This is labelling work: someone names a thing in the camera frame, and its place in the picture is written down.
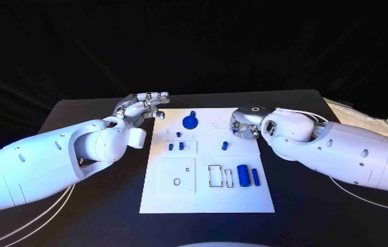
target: small blue piece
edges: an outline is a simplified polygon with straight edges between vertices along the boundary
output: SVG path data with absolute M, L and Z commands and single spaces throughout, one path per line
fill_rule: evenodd
M 183 127 L 186 129 L 193 129 L 197 126 L 196 112 L 191 111 L 190 115 L 183 118 Z
M 222 147 L 220 147 L 220 149 L 222 149 L 223 151 L 226 151 L 226 149 L 227 149 L 227 142 L 223 142 L 223 143 L 222 143 Z
M 256 175 L 256 169 L 252 169 L 252 180 L 255 181 L 255 186 L 259 186 L 258 175 Z
M 240 187 L 251 186 L 251 179 L 249 179 L 249 172 L 246 165 L 236 166 L 236 173 L 238 173 L 238 181 Z

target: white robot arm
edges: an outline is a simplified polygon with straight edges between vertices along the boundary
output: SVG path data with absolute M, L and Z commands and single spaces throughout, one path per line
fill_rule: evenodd
M 31 136 L 0 150 L 0 209 L 33 202 L 105 169 L 125 152 L 142 148 L 145 118 L 164 113 L 168 93 L 127 96 L 112 116 Z
M 323 123 L 307 112 L 259 106 L 238 108 L 230 117 L 235 136 L 256 139 L 259 133 L 275 154 L 298 161 L 337 180 L 388 190 L 388 138 L 349 125 Z

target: black table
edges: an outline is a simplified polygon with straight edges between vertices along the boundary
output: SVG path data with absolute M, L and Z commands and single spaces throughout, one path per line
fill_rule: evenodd
M 60 101 L 40 132 L 102 119 L 118 101 Z M 171 96 L 170 103 L 160 108 L 223 108 L 246 104 L 305 110 L 337 120 L 314 90 Z M 178 246 L 204 241 L 271 246 L 386 246 L 388 210 L 346 194 L 327 176 L 298 162 L 277 157 L 261 138 L 258 147 L 275 213 L 138 214 L 152 119 L 141 128 L 147 131 L 144 148 L 128 147 L 116 163 L 76 184 L 59 215 L 15 246 Z M 341 185 L 386 202 L 385 191 Z M 30 221 L 59 195 L 0 211 L 1 235 Z M 1 246 L 26 235 L 43 220 L 10 241 L 2 241 Z

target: black backdrop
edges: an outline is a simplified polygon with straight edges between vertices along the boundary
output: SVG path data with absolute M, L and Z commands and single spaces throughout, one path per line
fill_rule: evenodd
M 1 144 L 60 99 L 145 91 L 314 88 L 386 118 L 385 2 L 0 0 Z

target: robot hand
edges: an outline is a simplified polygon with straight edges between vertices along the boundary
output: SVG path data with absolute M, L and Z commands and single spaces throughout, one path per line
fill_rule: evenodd
M 245 139 L 261 133 L 282 159 L 346 183 L 388 190 L 388 138 L 324 118 L 321 123 L 315 116 L 321 118 L 302 111 L 245 106 L 232 113 L 229 128 Z
M 112 116 L 31 136 L 0 150 L 0 209 L 36 201 L 105 169 L 125 152 L 142 148 L 150 117 L 164 119 L 155 105 L 168 93 L 131 94 Z

